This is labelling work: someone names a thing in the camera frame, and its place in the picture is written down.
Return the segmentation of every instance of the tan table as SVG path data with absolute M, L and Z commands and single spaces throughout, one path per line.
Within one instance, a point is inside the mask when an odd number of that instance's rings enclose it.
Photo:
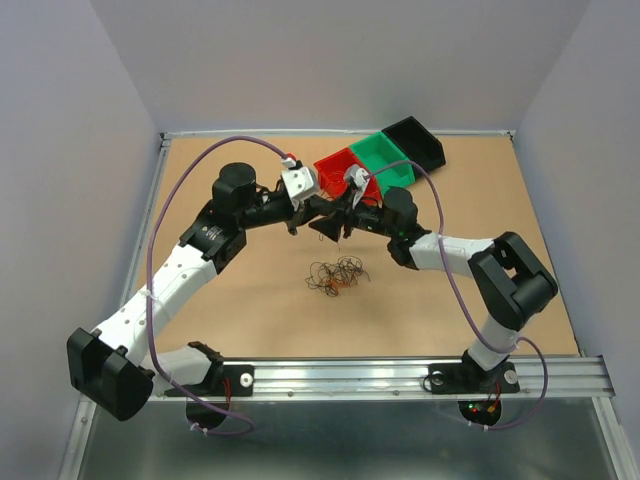
M 311 166 L 357 137 L 273 137 L 284 151 Z M 175 139 L 159 192 L 161 204 L 185 167 L 214 138 Z M 445 211 L 445 233 L 457 237 L 496 237 L 518 232 L 550 267 L 542 235 L 509 139 L 443 137 L 447 165 L 434 181 Z M 156 242 L 154 270 L 210 198 L 211 184 L 228 162 L 250 163 L 258 183 L 273 188 L 281 170 L 270 151 L 237 142 L 211 154 L 178 192 Z M 424 180 L 411 188 L 425 228 L 437 229 L 438 216 Z M 158 339 L 160 351 L 199 340 L 225 356 L 326 357 L 460 355 L 473 333 L 442 272 L 398 267 L 387 240 L 356 231 L 336 245 L 307 227 L 292 237 L 284 224 L 247 234 L 248 245 L 220 277 L 201 289 Z M 315 261 L 342 255 L 362 259 L 371 282 L 343 289 L 330 298 L 309 290 L 305 277 Z M 144 283 L 141 272 L 140 285 Z M 477 322 L 486 316 L 471 279 L 458 283 Z M 526 328 L 546 354 L 577 354 L 560 296 Z M 519 353 L 532 354 L 523 345 Z

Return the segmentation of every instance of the aluminum frame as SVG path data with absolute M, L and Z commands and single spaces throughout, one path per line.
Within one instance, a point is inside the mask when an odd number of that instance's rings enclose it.
M 439 131 L 439 135 L 509 136 L 513 131 Z M 204 138 L 216 135 L 367 135 L 369 130 L 215 130 L 208 132 L 174 132 L 162 136 L 163 142 L 147 199 L 145 214 L 133 252 L 125 288 L 124 303 L 134 292 L 144 246 L 147 242 L 155 203 L 173 138 Z M 590 397 L 599 419 L 609 454 L 621 480 L 636 480 L 637 467 L 623 429 L 617 422 L 611 397 L 615 395 L 604 361 L 600 357 L 546 356 L 549 366 L 550 398 Z M 432 395 L 421 386 L 421 378 L 436 366 L 454 358 L 344 358 L 344 359 L 227 359 L 227 364 L 251 363 L 255 366 L 254 395 L 234 398 L 234 402 L 300 401 L 433 401 L 484 398 L 484 395 Z M 512 357 L 521 392 L 505 394 L 507 398 L 536 398 L 542 386 L 542 368 L 537 357 Z M 151 402 L 178 401 L 184 398 L 152 397 Z M 78 411 L 65 452 L 60 480 L 77 479 L 89 439 L 96 405 L 86 397 L 80 399 Z

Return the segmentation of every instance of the white wall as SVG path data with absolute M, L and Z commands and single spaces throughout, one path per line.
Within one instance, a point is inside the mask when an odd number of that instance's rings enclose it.
M 640 459 L 640 2 L 594 0 L 516 151 L 578 341 L 602 354 Z
M 513 128 L 588 0 L 91 0 L 161 131 Z
M 57 478 L 65 342 L 116 307 L 156 128 L 86 0 L 0 2 L 0 478 Z

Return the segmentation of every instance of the gray floor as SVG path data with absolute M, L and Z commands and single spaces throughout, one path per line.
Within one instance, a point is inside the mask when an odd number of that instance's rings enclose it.
M 531 405 L 505 401 L 503 420 Z M 98 410 L 80 478 L 615 478 L 590 399 L 547 400 L 525 425 L 487 433 L 448 418 L 457 411 L 451 402 L 248 403 L 238 409 L 258 425 L 241 438 L 190 432 L 181 402 L 149 403 L 124 423 Z

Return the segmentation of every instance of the screw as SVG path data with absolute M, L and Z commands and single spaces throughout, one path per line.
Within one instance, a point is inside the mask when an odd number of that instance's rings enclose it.
M 514 370 L 507 370 L 504 372 L 504 379 L 509 385 L 515 385 L 518 383 L 518 374 Z
M 253 377 L 250 373 L 243 373 L 242 375 L 240 375 L 240 385 L 242 385 L 244 388 L 249 388 L 251 385 L 253 385 Z

